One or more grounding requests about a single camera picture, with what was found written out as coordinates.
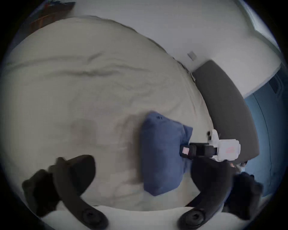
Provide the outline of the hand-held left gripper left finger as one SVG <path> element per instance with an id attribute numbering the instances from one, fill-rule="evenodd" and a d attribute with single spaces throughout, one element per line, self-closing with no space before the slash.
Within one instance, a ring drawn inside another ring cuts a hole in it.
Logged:
<path id="1" fill-rule="evenodd" d="M 84 226 L 91 230 L 108 227 L 107 217 L 82 200 L 96 175 L 95 159 L 91 155 L 80 155 L 70 160 L 56 159 L 48 170 L 40 169 L 22 182 L 22 189 L 29 209 L 38 217 L 56 210 L 60 201 Z"/>

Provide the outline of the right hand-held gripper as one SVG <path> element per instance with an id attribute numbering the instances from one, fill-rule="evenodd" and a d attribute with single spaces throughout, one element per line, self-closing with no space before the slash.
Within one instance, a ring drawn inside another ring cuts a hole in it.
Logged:
<path id="1" fill-rule="evenodd" d="M 179 146 L 179 155 L 192 160 L 196 156 L 212 158 L 217 162 L 234 161 L 240 155 L 241 145 L 236 139 L 219 139 L 218 132 L 212 129 L 207 132 L 207 143 Z"/>

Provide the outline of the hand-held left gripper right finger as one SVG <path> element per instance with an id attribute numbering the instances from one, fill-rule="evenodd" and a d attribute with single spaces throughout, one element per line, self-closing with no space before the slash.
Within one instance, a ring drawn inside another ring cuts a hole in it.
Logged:
<path id="1" fill-rule="evenodd" d="M 238 173 L 225 160 L 198 157 L 192 161 L 191 178 L 200 193 L 186 205 L 192 209 L 178 219 L 181 230 L 196 230 L 218 212 L 251 220 L 258 211 L 263 185 L 246 172 Z"/>

